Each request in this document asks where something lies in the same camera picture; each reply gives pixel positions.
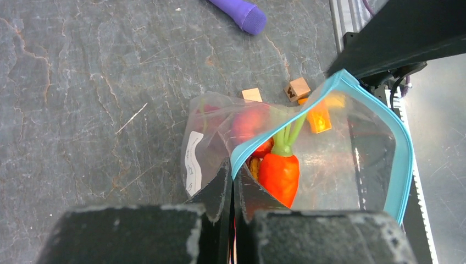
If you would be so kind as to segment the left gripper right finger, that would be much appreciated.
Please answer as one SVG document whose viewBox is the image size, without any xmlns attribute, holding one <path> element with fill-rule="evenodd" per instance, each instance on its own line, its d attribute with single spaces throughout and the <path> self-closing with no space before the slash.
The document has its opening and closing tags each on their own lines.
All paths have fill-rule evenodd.
<svg viewBox="0 0 466 264">
<path fill-rule="evenodd" d="M 234 180 L 238 263 L 416 263 L 385 212 L 286 209 L 247 173 Z"/>
</svg>

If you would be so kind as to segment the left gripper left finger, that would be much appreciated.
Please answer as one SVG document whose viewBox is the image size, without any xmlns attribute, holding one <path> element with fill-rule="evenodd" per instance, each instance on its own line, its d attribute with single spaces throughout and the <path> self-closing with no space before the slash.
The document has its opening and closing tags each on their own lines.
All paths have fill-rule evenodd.
<svg viewBox="0 0 466 264">
<path fill-rule="evenodd" d="M 228 263 L 231 166 L 186 203 L 87 206 L 65 212 L 38 263 Z"/>
</svg>

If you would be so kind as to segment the orange carrot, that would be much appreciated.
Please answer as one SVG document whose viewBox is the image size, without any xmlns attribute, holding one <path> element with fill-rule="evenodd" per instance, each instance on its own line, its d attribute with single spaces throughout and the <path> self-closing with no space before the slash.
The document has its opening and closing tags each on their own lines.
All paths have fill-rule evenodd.
<svg viewBox="0 0 466 264">
<path fill-rule="evenodd" d="M 261 161 L 259 183 L 276 200 L 290 208 L 295 200 L 301 175 L 299 159 L 293 152 L 293 146 L 306 121 L 306 114 L 301 114 L 293 122 L 277 131 L 270 153 Z"/>
</svg>

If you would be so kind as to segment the clear zip top bag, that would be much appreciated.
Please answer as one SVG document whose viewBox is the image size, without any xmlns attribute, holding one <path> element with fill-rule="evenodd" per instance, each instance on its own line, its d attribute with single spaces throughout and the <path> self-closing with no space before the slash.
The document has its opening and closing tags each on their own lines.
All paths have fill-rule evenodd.
<svg viewBox="0 0 466 264">
<path fill-rule="evenodd" d="M 340 70 L 295 106 L 205 92 L 190 100 L 181 177 L 194 196 L 224 161 L 294 210 L 384 211 L 402 223 L 414 150 L 400 118 Z"/>
</svg>

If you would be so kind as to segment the orange crinkled ginger root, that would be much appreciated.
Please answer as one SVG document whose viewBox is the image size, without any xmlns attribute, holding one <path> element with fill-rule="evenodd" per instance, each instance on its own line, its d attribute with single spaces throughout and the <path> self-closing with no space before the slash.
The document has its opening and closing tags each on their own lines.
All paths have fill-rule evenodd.
<svg viewBox="0 0 466 264">
<path fill-rule="evenodd" d="M 248 169 L 251 173 L 251 176 L 257 182 L 259 181 L 260 163 L 261 159 L 258 157 L 251 157 L 248 163 Z"/>
</svg>

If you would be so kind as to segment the red grape bunch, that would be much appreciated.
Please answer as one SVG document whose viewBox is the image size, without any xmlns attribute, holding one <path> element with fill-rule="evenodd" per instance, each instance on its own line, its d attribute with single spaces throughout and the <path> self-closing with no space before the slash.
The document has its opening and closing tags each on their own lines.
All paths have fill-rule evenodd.
<svg viewBox="0 0 466 264">
<path fill-rule="evenodd" d="M 232 119 L 233 113 L 226 108 L 204 104 L 194 113 L 192 130 L 203 135 L 201 146 L 226 147 L 226 134 L 230 130 Z"/>
</svg>

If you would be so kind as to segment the red strawberry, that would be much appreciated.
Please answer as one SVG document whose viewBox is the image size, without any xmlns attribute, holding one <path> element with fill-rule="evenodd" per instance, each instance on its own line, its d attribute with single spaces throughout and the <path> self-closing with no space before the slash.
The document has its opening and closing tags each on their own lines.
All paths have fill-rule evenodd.
<svg viewBox="0 0 466 264">
<path fill-rule="evenodd" d="M 268 106 L 247 108 L 235 115 L 231 125 L 231 135 L 235 144 L 242 144 L 259 135 L 270 117 Z"/>
</svg>

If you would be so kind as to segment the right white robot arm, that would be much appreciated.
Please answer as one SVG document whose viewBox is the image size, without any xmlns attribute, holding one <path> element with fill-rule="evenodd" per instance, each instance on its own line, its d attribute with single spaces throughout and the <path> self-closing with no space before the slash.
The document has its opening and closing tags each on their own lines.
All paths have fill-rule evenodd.
<svg viewBox="0 0 466 264">
<path fill-rule="evenodd" d="M 327 70 L 363 78 L 465 53 L 465 1 L 387 1 Z"/>
</svg>

